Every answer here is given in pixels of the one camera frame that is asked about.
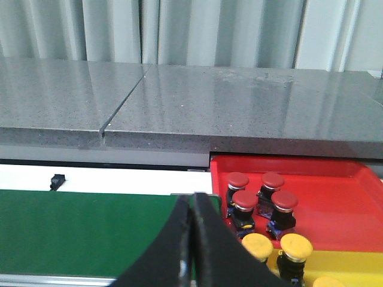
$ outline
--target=yellow button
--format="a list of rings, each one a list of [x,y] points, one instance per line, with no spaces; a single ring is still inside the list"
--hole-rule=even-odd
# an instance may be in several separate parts
[[[305,260],[312,253],[311,242],[302,235],[288,233],[281,239],[282,250],[292,259]]]
[[[345,287],[345,285],[331,277],[319,277],[314,281],[312,287]]]
[[[265,261],[273,251],[270,239],[259,233],[247,234],[242,239],[242,245],[260,261]]]

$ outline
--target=gray stone slab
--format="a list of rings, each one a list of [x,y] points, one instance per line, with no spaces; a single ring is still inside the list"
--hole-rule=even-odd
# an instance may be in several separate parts
[[[100,147],[147,65],[0,58],[0,144]]]
[[[153,66],[106,145],[383,159],[382,83],[366,72]]]

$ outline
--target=red mushroom button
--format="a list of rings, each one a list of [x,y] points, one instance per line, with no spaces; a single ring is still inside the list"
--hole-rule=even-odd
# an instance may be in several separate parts
[[[244,187],[249,183],[249,178],[241,172],[231,172],[227,176],[227,181],[234,187]]]
[[[271,196],[273,203],[283,209],[292,209],[298,205],[298,198],[286,190],[276,191]]]
[[[262,182],[268,187],[278,188],[285,183],[285,179],[275,172],[267,172],[262,175]]]
[[[252,208],[257,204],[257,195],[247,190],[239,190],[233,195],[233,202],[243,208]]]

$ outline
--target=green conveyor belt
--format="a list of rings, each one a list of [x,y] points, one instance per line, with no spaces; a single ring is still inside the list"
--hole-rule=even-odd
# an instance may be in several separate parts
[[[0,190],[0,273],[117,277],[155,239],[176,198]]]

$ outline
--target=red tray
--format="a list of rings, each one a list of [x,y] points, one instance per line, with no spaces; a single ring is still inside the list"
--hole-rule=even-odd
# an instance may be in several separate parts
[[[211,161],[211,173],[223,215],[230,172],[245,173],[250,179],[246,189],[255,193],[263,173],[282,174],[282,189],[299,198],[296,233],[316,250],[383,252],[383,184],[368,167],[349,160],[219,155]],[[267,235],[268,220],[253,217],[256,232]],[[279,241],[273,240],[273,245],[280,248]]]

